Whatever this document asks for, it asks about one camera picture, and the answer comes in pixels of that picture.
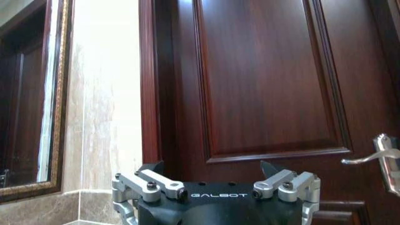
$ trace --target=metal bracket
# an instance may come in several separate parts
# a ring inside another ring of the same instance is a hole
[[[123,176],[116,174],[112,180],[112,205],[113,209],[120,213],[124,225],[137,225],[133,206],[128,200],[136,200],[143,197],[145,202],[156,202],[160,200],[160,186],[153,182],[147,182],[139,176]]]
[[[161,176],[152,170],[141,170],[137,176],[147,181],[156,182],[164,192],[165,196],[171,199],[183,200],[188,196],[188,191],[183,182],[169,180],[167,177]]]
[[[320,210],[320,178],[304,172],[291,181],[291,185],[280,185],[277,194],[285,202],[295,202],[297,198],[304,201],[301,224],[309,225],[313,212]]]
[[[253,192],[252,195],[256,199],[272,198],[273,191],[279,188],[279,186],[291,181],[295,178],[295,172],[291,170],[281,170],[277,174],[269,177],[264,181],[257,181],[253,184]]]
[[[304,172],[299,176],[289,170],[281,170],[264,181],[253,184],[253,197],[267,199],[279,190],[279,198],[285,202],[295,202],[297,198],[304,201],[301,224],[309,225],[312,214],[320,210],[320,178]]]

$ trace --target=door handle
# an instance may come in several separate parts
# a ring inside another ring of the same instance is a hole
[[[380,161],[380,170],[387,190],[400,197],[399,139],[381,134],[373,139],[373,145],[376,152],[372,155],[359,159],[343,159],[341,163],[347,165],[357,165],[377,158]]]
[[[343,164],[360,164],[360,163],[365,163],[376,158],[393,158],[393,159],[399,159],[400,158],[400,150],[399,149],[387,149],[384,151],[379,151],[375,152],[371,156],[367,156],[364,158],[359,158],[359,159],[343,159],[341,163]]]

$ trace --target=screw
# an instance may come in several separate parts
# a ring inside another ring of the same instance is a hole
[[[188,191],[187,191],[184,188],[181,188],[181,189],[177,191],[177,200],[179,200],[179,201],[183,201],[183,200],[187,199],[187,197],[188,197]]]
[[[149,181],[149,182],[148,182],[148,190],[153,190],[153,189],[156,189],[156,188],[157,188],[156,182]]]
[[[288,190],[293,190],[293,183],[292,182],[284,182],[283,184],[283,187]]]
[[[263,193],[257,190],[253,190],[252,191],[252,196],[255,199],[260,199],[263,197]]]

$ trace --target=white wall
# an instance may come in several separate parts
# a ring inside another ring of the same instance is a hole
[[[33,0],[0,0],[0,26],[29,5]]]
[[[64,188],[109,190],[141,165],[139,0],[75,0],[69,69]]]

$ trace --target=mirror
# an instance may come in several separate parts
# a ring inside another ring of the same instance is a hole
[[[60,191],[69,0],[0,0],[0,202]]]

